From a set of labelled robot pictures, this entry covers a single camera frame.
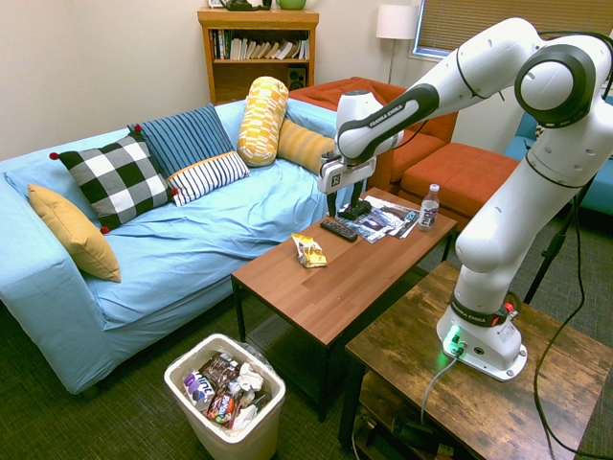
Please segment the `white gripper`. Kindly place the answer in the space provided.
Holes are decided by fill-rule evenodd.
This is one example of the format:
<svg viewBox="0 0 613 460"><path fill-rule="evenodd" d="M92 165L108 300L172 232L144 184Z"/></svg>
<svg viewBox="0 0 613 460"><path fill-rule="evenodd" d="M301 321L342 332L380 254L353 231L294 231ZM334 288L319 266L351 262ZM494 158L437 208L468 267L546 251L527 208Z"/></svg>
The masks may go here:
<svg viewBox="0 0 613 460"><path fill-rule="evenodd" d="M318 178L318 190L327 195L328 215L331 218L336 215L336 192L353 184L351 207L356 207L362 193L362 181L374 174L375 166L374 157L355 166L349 166L340 159L329 161L322 166Z"/></svg>

